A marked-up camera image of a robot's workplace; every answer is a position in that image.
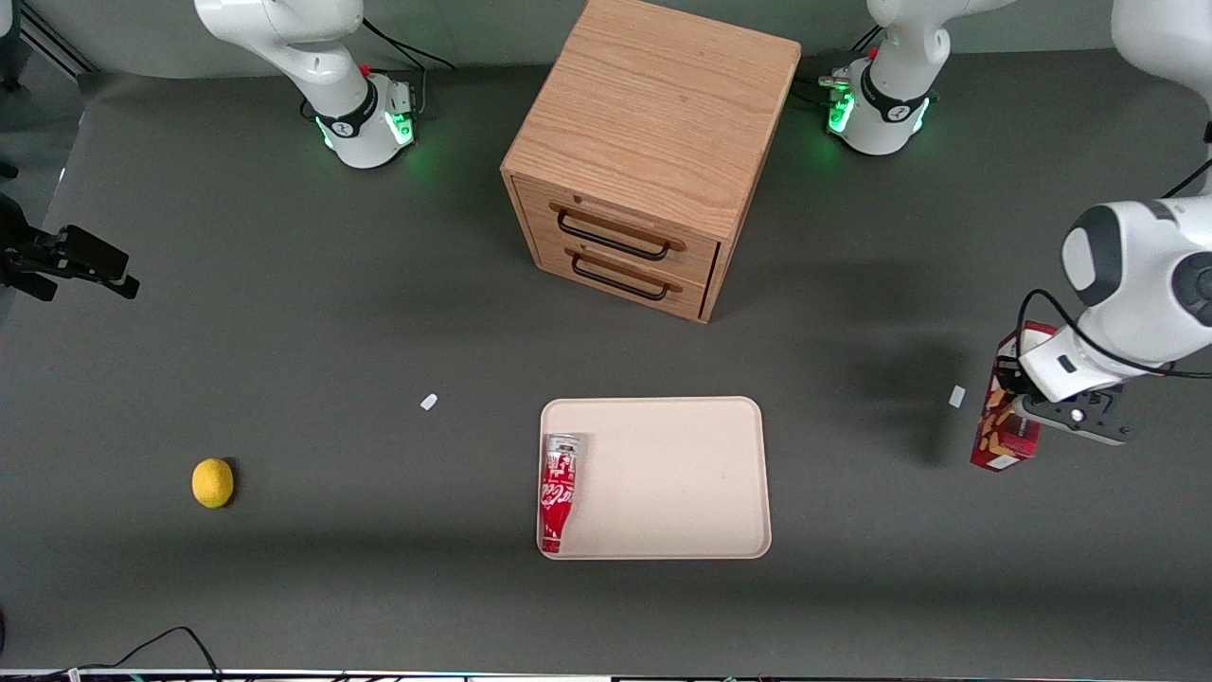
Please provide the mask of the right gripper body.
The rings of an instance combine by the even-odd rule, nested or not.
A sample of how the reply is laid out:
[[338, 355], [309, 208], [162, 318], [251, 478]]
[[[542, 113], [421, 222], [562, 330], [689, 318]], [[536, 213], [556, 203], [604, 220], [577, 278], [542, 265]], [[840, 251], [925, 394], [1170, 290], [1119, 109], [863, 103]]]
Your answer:
[[1, 194], [2, 276], [56, 275], [61, 234], [47, 233], [27, 220], [25, 211]]

